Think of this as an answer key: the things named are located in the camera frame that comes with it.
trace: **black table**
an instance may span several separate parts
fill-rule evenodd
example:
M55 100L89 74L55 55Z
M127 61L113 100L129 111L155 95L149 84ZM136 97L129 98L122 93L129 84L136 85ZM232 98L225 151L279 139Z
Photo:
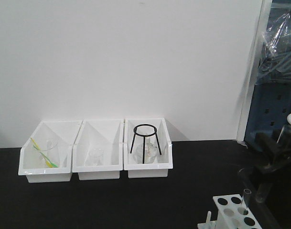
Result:
M173 142L173 166L167 178L29 184L18 176L19 148L0 149L0 229L126 228L195 229L212 219L212 196L241 194L237 173L263 160L235 141ZM263 229L270 228L257 204L253 211Z

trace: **blue pegboard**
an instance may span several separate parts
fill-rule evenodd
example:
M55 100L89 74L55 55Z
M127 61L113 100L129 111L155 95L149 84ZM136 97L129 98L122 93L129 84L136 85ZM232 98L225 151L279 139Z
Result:
M291 113L291 84L266 83L255 85L245 132L245 141L258 151L255 143L258 132L271 135L281 129Z

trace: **white test tube rack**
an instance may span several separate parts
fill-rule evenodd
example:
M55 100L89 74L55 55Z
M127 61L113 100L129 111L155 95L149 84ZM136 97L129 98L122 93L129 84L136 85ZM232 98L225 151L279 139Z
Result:
M211 212L206 223L197 224L198 229L262 229L249 208L241 206L239 194L213 197L218 208L216 221L211 221Z

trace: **rack hole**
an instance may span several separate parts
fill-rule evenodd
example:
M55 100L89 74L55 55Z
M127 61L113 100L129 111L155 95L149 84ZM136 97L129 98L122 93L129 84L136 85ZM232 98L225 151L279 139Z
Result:
M238 208L237 211L243 216L248 214L248 210L246 210L245 208L242 208L242 207Z
M219 198L219 199L217 199L217 201L220 205L227 205L228 204L228 201L225 200L224 198Z
M256 224L255 221L250 217L245 217L244 218L244 223L246 223L249 226L254 226Z
M233 210L231 210L231 209L229 209L229 208L226 208L226 209L224 209L224 213L225 213L225 215L227 215L227 216L229 216L229 217L232 217L232 216L234 216L234 212L233 212Z
M241 203L241 199L238 198L238 197L232 197L232 198L231 198L231 201L232 201L234 204L240 204L240 203Z

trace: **clear plastic bag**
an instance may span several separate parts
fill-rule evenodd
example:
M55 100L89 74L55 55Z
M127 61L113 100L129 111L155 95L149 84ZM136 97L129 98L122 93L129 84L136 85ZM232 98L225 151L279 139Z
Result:
M291 83L291 9L271 9L257 84Z

